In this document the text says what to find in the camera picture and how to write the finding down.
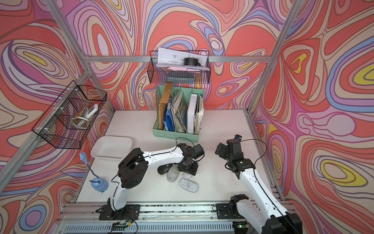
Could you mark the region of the grey mouse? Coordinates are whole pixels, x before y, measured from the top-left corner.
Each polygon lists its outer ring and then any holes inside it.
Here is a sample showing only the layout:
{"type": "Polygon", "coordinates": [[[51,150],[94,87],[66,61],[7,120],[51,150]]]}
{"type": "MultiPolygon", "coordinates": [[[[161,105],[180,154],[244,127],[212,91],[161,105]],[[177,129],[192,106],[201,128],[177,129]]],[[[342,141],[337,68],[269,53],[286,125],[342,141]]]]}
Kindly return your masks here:
{"type": "Polygon", "coordinates": [[[174,164],[167,173],[167,181],[168,182],[175,182],[180,175],[180,171],[178,170],[178,164],[174,164]]]}

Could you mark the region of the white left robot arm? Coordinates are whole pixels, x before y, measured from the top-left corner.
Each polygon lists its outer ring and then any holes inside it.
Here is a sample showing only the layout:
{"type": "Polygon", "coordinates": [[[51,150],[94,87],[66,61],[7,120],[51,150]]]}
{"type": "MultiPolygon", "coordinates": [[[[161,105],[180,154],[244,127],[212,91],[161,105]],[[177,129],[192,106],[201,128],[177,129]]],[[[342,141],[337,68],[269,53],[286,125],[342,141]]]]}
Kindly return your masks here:
{"type": "Polygon", "coordinates": [[[129,208],[126,208],[131,189],[138,186],[149,168],[158,168],[167,164],[177,165],[179,172],[196,175],[198,161],[205,152],[200,144],[193,147],[179,143],[166,150],[147,152],[134,148],[118,165],[119,179],[114,195],[108,203],[96,210],[99,220],[122,220],[129,208]]]}

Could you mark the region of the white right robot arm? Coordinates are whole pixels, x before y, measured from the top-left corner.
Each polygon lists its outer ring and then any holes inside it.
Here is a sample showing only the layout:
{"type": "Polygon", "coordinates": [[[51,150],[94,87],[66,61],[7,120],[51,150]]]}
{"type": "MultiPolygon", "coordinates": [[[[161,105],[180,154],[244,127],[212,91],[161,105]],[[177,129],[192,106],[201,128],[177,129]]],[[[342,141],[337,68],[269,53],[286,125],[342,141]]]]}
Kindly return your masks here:
{"type": "Polygon", "coordinates": [[[225,167],[233,172],[247,188],[253,204],[245,194],[234,195],[228,203],[228,211],[218,218],[244,218],[258,234],[302,234],[303,224],[296,213],[290,213],[266,188],[255,164],[246,159],[241,149],[241,137],[219,143],[215,154],[226,160],[225,167]]]}

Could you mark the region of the black mouse front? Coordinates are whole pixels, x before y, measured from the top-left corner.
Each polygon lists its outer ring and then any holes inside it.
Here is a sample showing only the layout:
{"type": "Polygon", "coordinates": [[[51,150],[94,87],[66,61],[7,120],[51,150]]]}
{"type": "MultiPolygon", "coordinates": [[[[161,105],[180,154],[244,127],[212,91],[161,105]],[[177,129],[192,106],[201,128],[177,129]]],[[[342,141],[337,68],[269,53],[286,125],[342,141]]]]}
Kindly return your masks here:
{"type": "Polygon", "coordinates": [[[164,174],[166,174],[170,170],[170,168],[172,166],[173,166],[173,163],[161,165],[161,166],[158,167],[157,172],[160,175],[164,175],[164,174]]]}

